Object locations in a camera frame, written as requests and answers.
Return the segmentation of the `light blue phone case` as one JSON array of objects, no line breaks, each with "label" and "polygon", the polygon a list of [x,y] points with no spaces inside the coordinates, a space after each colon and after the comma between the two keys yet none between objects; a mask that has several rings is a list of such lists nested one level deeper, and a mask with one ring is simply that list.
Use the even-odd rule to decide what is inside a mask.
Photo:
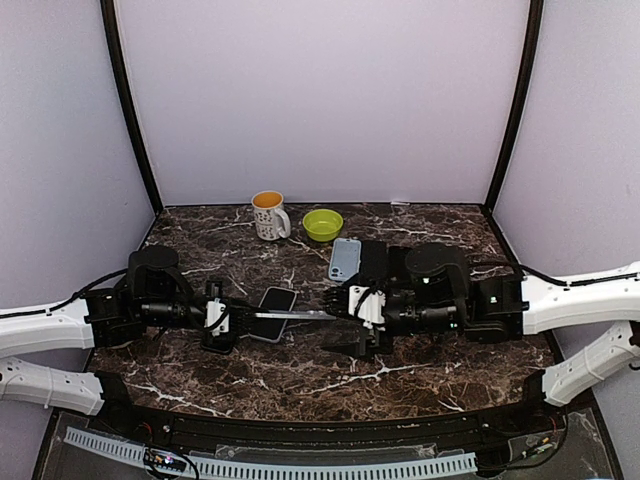
[{"label": "light blue phone case", "polygon": [[361,242],[357,239],[336,238],[332,245],[328,278],[344,283],[359,272]]}]

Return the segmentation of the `dark green phone case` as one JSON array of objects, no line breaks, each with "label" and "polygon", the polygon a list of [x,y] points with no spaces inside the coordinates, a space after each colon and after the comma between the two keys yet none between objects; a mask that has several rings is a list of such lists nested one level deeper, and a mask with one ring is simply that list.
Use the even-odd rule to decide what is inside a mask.
[{"label": "dark green phone case", "polygon": [[406,258],[411,251],[410,247],[389,247],[388,283],[392,288],[408,289],[411,287],[411,276],[406,267]]}]

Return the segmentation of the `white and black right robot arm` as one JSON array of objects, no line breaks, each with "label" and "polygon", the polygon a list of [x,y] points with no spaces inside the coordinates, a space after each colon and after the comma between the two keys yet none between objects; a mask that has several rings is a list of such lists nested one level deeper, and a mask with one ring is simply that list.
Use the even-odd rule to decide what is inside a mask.
[{"label": "white and black right robot arm", "polygon": [[553,278],[511,264],[512,274],[471,277],[464,251],[443,243],[414,248],[376,243],[358,272],[323,296],[328,319],[358,325],[355,344],[333,349],[353,358],[388,353],[399,336],[459,333],[495,344],[558,328],[609,323],[609,329],[559,364],[525,381],[525,400],[510,413],[521,434],[639,357],[639,265]]}]

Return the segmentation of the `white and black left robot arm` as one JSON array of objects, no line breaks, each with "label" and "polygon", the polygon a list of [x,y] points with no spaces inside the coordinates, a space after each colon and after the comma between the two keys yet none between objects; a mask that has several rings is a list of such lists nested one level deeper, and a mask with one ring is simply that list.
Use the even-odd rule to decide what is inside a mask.
[{"label": "white and black left robot arm", "polygon": [[1,313],[1,397],[96,416],[120,436],[141,427],[117,375],[78,373],[22,360],[58,349],[119,347],[148,328],[190,329],[202,348],[227,354],[246,332],[255,307],[225,297],[216,283],[199,295],[179,270],[178,253],[155,245],[133,252],[125,269],[105,275],[57,304]]}]

